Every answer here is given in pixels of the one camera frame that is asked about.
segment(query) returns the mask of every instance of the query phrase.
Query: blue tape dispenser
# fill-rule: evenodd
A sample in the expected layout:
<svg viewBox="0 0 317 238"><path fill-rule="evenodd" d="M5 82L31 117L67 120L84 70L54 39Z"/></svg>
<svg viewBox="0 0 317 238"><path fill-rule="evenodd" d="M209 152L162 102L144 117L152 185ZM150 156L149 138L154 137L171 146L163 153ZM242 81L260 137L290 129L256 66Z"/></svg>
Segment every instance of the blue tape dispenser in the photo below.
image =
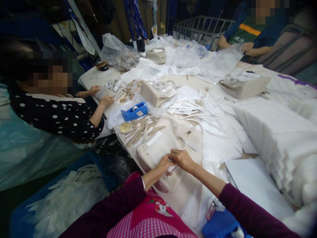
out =
<svg viewBox="0 0 317 238"><path fill-rule="evenodd" d="M140 102L127 111L121 110L121 114L125 121L132 121L148 114L148 108L146 107L145 102Z"/></svg>

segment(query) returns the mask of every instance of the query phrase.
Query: pink checkered apron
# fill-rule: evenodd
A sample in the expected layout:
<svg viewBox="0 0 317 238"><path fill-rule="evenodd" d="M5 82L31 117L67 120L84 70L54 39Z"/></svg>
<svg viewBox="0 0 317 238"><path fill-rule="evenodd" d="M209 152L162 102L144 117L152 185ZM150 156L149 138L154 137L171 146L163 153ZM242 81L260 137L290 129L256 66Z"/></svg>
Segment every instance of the pink checkered apron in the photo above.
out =
<svg viewBox="0 0 317 238"><path fill-rule="evenodd" d="M133 173L127 183L137 178ZM162 235L176 237L197 237L152 189L146 198L128 215L121 219L107 234L107 237L151 238Z"/></svg>

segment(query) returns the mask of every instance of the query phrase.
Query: bracelet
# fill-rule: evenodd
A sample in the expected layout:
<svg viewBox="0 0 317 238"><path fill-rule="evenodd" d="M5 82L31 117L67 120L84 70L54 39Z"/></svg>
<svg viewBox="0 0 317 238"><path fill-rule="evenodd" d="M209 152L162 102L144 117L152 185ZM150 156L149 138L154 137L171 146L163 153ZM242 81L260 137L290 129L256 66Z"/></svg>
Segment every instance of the bracelet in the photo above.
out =
<svg viewBox="0 0 317 238"><path fill-rule="evenodd" d="M249 54L252 52L252 50L253 50L253 49L251 49L250 52L249 52L247 55L249 55Z"/></svg>
<svg viewBox="0 0 317 238"><path fill-rule="evenodd" d="M144 179L143 179L143 176L141 176L141 179L142 179L142 183L143 183L143 191L146 193L146 189L145 189L145 183L144 183Z"/></svg>

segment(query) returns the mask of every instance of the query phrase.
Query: hand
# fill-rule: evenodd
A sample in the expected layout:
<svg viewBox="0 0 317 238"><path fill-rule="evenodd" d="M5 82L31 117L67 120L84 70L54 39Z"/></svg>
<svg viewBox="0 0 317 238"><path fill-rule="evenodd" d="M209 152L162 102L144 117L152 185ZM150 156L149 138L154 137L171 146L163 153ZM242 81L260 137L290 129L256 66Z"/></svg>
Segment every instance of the hand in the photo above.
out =
<svg viewBox="0 0 317 238"><path fill-rule="evenodd" d="M253 42L247 42L244 43L242 46L242 50L244 51L244 54L247 55L251 52L251 50L253 49L254 43Z"/></svg>
<svg viewBox="0 0 317 238"><path fill-rule="evenodd" d="M107 107L111 104L113 104L114 100L113 100L113 97L107 95L107 96L104 96L101 100L100 100L100 104Z"/></svg>
<svg viewBox="0 0 317 238"><path fill-rule="evenodd" d="M172 157L170 156L170 154L164 155L161 158L161 161L156 166L156 168L161 171L162 175L167 171L167 169L170 166L175 166L175 164L173 162L171 162L171 160L172 160Z"/></svg>
<svg viewBox="0 0 317 238"><path fill-rule="evenodd" d="M171 149L170 156L175 164L188 173L192 173L196 163L192 160L186 150Z"/></svg>
<svg viewBox="0 0 317 238"><path fill-rule="evenodd" d="M98 91L100 91L99 86L94 85L88 90L88 93L89 93L89 95L95 95Z"/></svg>

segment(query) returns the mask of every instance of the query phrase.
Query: polka dot shirt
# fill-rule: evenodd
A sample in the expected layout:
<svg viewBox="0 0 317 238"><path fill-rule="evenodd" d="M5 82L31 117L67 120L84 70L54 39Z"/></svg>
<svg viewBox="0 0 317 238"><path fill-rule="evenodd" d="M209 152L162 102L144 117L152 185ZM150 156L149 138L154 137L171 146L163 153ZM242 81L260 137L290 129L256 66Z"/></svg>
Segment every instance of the polka dot shirt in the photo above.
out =
<svg viewBox="0 0 317 238"><path fill-rule="evenodd" d="M22 90L11 92L10 101L18 117L51 134L92 140L101 134L104 127L104 118L101 118L97 128L89 121L94 111L86 103L63 98L60 101L34 98Z"/></svg>

